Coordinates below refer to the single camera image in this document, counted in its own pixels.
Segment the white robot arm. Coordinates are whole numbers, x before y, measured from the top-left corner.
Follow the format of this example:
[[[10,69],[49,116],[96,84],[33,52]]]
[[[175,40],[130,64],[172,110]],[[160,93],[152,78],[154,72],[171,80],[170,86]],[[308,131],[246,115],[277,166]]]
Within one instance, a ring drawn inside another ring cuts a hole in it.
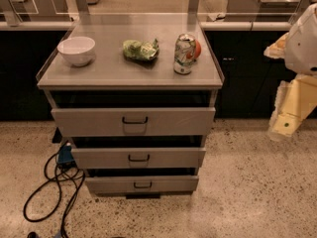
[[[284,59],[285,67],[296,73],[290,82],[280,82],[269,120],[269,137],[281,141],[290,138],[317,107],[317,4],[310,5],[264,55]]]

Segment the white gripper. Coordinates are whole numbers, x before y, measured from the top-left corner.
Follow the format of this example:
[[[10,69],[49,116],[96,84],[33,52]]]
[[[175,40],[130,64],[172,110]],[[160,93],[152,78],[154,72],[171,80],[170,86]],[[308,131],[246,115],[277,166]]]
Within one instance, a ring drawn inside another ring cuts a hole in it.
[[[285,43],[288,34],[282,35],[277,41],[264,50],[264,55],[271,59],[285,57]],[[273,112],[267,134],[273,141],[290,138],[304,120],[317,106],[317,78],[297,74],[287,85],[286,95],[282,102],[281,113]]]

